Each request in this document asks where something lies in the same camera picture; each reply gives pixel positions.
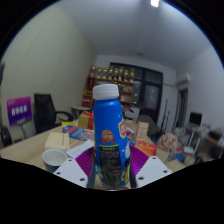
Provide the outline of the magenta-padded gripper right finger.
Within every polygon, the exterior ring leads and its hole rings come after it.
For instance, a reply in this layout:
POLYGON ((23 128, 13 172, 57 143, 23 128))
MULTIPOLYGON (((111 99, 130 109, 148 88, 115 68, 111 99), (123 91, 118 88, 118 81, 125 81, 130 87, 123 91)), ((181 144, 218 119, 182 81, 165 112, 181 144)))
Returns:
POLYGON ((144 187, 171 174, 171 171, 157 157, 148 157, 139 149, 130 147, 130 186, 144 187))

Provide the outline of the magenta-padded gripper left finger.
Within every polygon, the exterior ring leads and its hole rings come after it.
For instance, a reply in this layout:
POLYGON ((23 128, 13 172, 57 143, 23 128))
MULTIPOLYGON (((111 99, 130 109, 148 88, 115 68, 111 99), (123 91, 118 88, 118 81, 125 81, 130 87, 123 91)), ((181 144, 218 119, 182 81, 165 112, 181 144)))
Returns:
POLYGON ((68 158, 54 175, 83 188, 92 189, 95 184, 93 148, 87 149, 76 158, 68 158))

